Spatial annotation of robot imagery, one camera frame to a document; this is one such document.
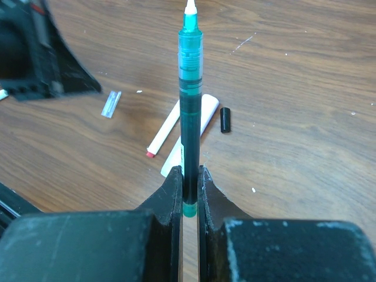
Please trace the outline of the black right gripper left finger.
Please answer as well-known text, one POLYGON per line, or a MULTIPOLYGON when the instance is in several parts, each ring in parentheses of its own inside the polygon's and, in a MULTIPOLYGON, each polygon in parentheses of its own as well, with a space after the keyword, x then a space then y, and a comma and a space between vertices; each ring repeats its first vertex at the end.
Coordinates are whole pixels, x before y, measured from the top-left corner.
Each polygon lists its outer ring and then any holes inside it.
POLYGON ((182 173, 133 210, 25 214, 1 236, 2 281, 182 281, 182 173))

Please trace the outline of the white red marker pen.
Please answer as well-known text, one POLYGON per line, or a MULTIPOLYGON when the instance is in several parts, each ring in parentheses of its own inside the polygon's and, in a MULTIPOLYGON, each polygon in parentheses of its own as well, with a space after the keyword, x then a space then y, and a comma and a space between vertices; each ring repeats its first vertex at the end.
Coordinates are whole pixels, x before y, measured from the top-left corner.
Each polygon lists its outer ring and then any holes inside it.
POLYGON ((174 105, 173 109, 169 113, 166 120, 163 122, 161 128, 156 133, 156 136, 146 149, 146 156, 149 158, 154 158, 161 146, 164 144, 171 130, 175 126, 176 122, 180 117, 180 101, 178 100, 174 105))

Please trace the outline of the clear pen cap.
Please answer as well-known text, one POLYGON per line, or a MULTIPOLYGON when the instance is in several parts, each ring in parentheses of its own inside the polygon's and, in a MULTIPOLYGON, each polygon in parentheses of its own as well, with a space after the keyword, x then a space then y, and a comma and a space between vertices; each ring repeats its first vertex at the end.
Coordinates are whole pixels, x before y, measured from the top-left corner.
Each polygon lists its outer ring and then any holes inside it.
POLYGON ((111 91, 110 92, 110 94, 107 98, 107 101, 106 101, 106 103, 103 107, 103 110, 102 110, 102 113, 101 113, 102 116, 104 116, 106 118, 112 118, 121 95, 122 95, 121 91, 119 91, 119 92, 111 91))

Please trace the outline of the pink highlighter pen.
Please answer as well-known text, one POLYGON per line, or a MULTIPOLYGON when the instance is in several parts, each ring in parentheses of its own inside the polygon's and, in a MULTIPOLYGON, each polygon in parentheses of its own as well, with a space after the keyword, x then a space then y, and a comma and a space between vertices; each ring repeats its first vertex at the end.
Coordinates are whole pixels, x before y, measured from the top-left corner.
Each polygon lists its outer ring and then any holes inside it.
MULTIPOLYGON (((201 118, 200 118, 200 136, 203 134, 206 126, 209 124, 211 118, 213 117, 215 111, 219 106, 218 98, 210 94, 204 94, 202 96, 202 108, 201 108, 201 118)), ((160 174, 167 177, 170 173, 172 167, 181 166, 184 173, 185 161, 183 158, 186 155, 186 151, 191 153, 191 145, 189 143, 193 140, 197 140, 197 131, 189 130, 188 133, 183 135, 184 140, 179 137, 178 141, 174 145, 170 155, 167 157, 164 165, 161 168, 160 174)))

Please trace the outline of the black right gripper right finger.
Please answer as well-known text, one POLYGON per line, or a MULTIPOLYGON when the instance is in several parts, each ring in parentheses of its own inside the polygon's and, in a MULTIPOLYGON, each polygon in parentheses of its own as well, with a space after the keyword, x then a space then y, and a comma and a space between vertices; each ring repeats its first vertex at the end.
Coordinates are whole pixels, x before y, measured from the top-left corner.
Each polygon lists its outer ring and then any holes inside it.
POLYGON ((200 281, 374 281, 375 253, 354 223, 251 217, 201 167, 200 281))

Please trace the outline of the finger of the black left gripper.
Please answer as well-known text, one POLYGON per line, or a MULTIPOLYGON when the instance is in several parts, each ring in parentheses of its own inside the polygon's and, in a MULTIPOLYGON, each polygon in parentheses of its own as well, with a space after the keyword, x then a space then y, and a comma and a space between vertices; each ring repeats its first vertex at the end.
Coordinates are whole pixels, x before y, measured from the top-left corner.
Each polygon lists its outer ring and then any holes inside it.
POLYGON ((101 93, 46 1, 1 1, 1 88, 18 101, 101 93))

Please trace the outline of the green pen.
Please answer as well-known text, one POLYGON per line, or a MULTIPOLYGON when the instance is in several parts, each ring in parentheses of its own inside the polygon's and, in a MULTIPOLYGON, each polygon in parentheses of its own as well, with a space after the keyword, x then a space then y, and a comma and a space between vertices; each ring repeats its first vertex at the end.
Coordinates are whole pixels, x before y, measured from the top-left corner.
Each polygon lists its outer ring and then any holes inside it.
POLYGON ((180 137, 189 130, 197 131, 191 141, 191 153, 186 151, 183 176, 183 214, 197 213, 197 184, 200 154, 200 118, 202 108, 203 32, 199 29, 195 1, 187 1, 182 29, 178 33, 178 70, 180 99, 180 137))

